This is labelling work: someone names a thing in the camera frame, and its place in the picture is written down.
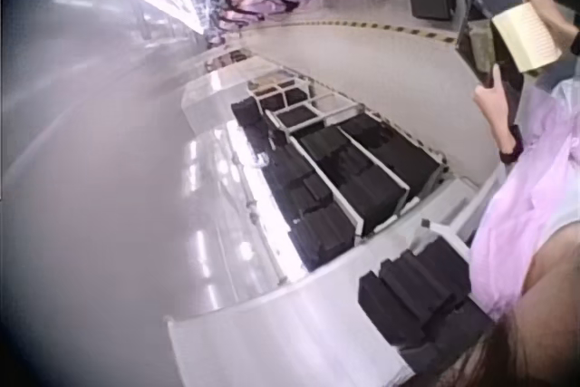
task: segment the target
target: paper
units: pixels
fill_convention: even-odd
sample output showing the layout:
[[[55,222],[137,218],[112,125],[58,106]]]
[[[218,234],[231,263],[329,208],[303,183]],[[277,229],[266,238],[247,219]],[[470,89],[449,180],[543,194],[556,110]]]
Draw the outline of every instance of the paper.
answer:
[[[530,3],[492,19],[521,73],[555,62],[562,51]]]

